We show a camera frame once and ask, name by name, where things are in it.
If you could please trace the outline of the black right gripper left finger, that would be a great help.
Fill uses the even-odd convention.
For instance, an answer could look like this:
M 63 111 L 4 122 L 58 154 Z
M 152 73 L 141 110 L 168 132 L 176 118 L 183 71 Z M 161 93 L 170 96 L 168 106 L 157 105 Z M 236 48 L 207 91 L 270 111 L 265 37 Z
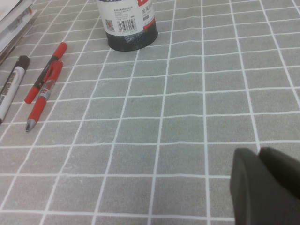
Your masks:
M 234 151 L 230 193 L 237 225 L 300 223 L 300 199 L 281 186 L 248 148 Z

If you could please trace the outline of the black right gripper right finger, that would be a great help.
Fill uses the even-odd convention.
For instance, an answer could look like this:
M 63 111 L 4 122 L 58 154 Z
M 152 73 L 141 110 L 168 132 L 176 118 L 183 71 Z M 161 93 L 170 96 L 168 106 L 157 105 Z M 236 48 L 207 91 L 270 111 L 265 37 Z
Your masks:
M 258 157 L 275 180 L 299 199 L 300 162 L 271 147 L 262 147 Z

